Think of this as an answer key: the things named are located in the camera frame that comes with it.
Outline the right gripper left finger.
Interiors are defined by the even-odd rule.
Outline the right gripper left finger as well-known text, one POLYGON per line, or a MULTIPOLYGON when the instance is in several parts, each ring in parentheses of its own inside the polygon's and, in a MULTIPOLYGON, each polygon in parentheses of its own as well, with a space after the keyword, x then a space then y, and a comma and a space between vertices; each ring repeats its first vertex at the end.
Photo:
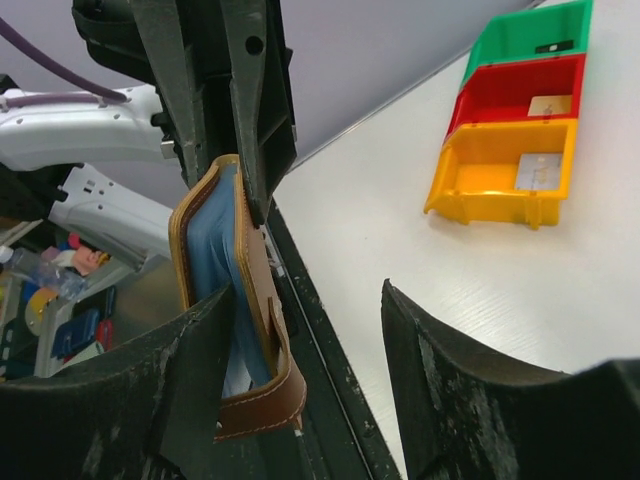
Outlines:
POLYGON ((231 287, 119 347, 1 385, 4 479, 210 479, 231 287))

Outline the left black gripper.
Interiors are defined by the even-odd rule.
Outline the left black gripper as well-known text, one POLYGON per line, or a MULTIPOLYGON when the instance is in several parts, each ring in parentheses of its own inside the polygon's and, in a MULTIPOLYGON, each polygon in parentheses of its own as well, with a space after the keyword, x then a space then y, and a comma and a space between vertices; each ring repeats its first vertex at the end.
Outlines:
POLYGON ((297 156, 280 2, 75 1, 71 12, 93 60, 155 87, 186 184, 239 155, 252 222, 265 224, 297 156))

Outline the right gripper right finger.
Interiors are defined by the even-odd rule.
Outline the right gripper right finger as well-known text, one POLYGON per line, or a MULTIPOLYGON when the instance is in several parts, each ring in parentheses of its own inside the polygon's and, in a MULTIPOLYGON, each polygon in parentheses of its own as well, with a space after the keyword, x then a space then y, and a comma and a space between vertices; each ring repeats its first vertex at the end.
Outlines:
POLYGON ((381 320, 411 479, 635 479, 639 363, 576 374, 498 352, 390 282, 381 320))

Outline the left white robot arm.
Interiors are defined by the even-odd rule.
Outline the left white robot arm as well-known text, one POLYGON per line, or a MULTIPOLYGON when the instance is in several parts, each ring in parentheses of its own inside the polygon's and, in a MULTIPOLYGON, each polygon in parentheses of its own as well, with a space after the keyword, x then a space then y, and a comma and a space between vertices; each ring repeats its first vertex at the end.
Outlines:
POLYGON ((263 225, 297 155, 280 4, 75 1, 71 13, 91 58, 137 84, 84 80, 3 24, 9 43, 74 90, 27 92, 2 77, 2 215, 47 220, 139 267, 168 255, 169 212, 96 164, 176 163, 194 186, 236 154, 250 218, 263 225))

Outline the brown leather card holder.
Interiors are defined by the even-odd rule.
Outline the brown leather card holder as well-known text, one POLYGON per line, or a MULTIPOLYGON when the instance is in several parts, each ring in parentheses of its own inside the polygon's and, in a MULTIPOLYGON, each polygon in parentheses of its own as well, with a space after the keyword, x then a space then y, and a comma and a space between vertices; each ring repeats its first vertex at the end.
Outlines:
POLYGON ((168 238, 184 309, 224 286, 233 292, 216 441, 299 428, 307 384, 290 349, 263 232, 251 221, 238 155, 213 162, 171 214, 168 238))

